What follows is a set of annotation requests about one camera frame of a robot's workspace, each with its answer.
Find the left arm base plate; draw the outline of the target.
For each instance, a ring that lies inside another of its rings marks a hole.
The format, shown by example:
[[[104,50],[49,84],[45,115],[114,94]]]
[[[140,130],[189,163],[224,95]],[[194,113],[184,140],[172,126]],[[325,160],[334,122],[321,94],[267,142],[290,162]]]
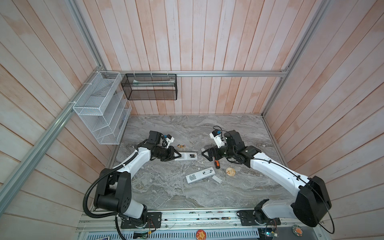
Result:
[[[159,229],[162,223],[162,212],[149,212],[146,217],[135,218],[122,218],[122,229]]]

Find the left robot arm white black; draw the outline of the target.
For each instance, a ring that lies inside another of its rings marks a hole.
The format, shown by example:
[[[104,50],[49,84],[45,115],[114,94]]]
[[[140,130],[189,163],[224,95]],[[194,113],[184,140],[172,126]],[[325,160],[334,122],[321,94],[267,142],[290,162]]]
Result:
[[[93,219],[110,216],[133,221],[137,228],[148,223],[147,206],[132,198],[132,178],[147,162],[159,159],[169,162],[182,155],[175,150],[171,143],[174,138],[160,132],[150,131],[149,137],[139,143],[134,152],[119,165],[101,171],[100,176],[91,184],[83,199],[84,213]],[[94,214],[88,207],[88,199],[96,189],[94,206],[97,209],[108,210],[105,214]]]

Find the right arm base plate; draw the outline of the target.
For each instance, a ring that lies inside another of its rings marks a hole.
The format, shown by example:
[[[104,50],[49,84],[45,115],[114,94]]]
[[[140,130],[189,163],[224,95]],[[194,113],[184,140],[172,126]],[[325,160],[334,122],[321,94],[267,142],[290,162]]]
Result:
[[[237,212],[242,226],[279,226],[281,220],[279,218],[268,219],[267,216],[260,211],[255,210],[240,210]]]

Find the white battery cover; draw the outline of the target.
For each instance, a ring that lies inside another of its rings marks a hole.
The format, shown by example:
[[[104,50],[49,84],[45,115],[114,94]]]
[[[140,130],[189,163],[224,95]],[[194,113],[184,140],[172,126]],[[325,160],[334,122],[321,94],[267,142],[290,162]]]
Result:
[[[219,183],[219,184],[221,184],[223,181],[220,179],[220,178],[218,178],[217,176],[212,176],[212,179],[214,180],[214,181],[216,181],[217,183]]]

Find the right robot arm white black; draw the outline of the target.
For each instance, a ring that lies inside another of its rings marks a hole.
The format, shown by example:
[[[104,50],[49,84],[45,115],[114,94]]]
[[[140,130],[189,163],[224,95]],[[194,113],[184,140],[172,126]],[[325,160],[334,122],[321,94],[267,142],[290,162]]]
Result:
[[[268,157],[254,146],[246,146],[240,134],[213,127],[210,138],[215,146],[202,152],[209,161],[245,165],[269,177],[284,187],[295,201],[271,201],[264,199],[254,208],[254,220],[258,225],[267,226],[277,218],[297,219],[308,227],[321,225],[325,215],[330,214],[332,203],[323,179],[301,175]]]

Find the white remote control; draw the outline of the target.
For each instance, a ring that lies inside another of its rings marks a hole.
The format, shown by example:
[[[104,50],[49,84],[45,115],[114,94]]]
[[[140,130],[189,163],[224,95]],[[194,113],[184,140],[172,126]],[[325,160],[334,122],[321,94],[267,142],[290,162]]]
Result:
[[[186,175],[186,180],[188,184],[203,180],[208,177],[212,177],[216,174],[215,170],[213,167],[195,172],[193,174]]]
[[[182,152],[182,157],[180,159],[175,159],[175,161],[196,161],[198,159],[197,153],[192,152]]]

